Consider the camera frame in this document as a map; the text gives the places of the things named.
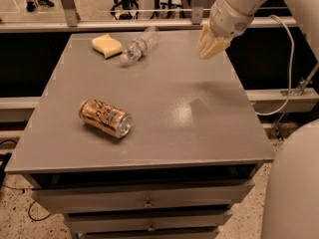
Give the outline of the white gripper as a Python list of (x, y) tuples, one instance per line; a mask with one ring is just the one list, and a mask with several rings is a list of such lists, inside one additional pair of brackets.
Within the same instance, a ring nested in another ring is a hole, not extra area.
[(199, 57), (208, 60), (228, 48), (230, 37), (242, 35), (253, 21), (255, 6), (256, 0), (215, 0), (198, 38)]

